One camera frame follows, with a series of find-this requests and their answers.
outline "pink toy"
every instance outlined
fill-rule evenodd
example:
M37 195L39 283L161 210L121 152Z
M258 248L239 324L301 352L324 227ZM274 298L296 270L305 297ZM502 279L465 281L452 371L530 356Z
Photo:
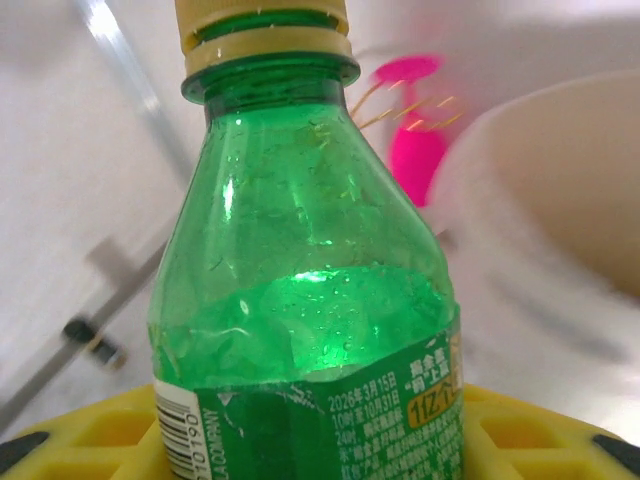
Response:
M355 113L366 98L383 85L388 85L389 89L403 87L403 109L394 117L402 120L391 143L390 169L396 181L418 208L429 203L429 187L448 148L441 128L461 115L458 114L446 122L436 122L419 111L428 99L418 100L415 84L433 75L441 65L440 57L424 55L401 57L381 66L373 74L374 87L365 94L352 112ZM444 106L452 98L447 98L436 107ZM392 110L384 112L361 127L364 128L391 113Z

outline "pink object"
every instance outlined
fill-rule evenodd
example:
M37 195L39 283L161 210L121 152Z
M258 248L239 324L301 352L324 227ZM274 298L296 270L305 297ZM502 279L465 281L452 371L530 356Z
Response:
M404 87L403 104L408 109L418 103L415 83L434 74L441 65L437 56L402 57L378 68L373 79L379 84ZM433 123L416 107L404 116L391 143L391 174L419 208L429 203L429 187L448 148L441 131L429 129Z

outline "green liquid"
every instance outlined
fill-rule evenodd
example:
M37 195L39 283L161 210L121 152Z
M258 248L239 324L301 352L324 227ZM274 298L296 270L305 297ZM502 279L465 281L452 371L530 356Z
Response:
M348 267L237 291L150 337L156 377L193 390L335 380L449 322L424 273Z

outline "beige bottle cap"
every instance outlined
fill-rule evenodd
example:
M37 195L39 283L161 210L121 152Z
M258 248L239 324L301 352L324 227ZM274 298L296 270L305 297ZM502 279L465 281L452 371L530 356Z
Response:
M175 0L187 76L207 67L253 55L306 51L351 57L345 0ZM229 33L200 43L198 32L248 14L306 10L324 13L335 30L317 27L267 27Z

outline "bottle neck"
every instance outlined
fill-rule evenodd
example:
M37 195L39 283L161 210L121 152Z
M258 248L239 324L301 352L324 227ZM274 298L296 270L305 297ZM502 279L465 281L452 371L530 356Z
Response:
M207 124L229 113L285 106L324 104L346 108L340 63L326 57L274 56L219 67L218 72L213 72L215 76L201 83Z

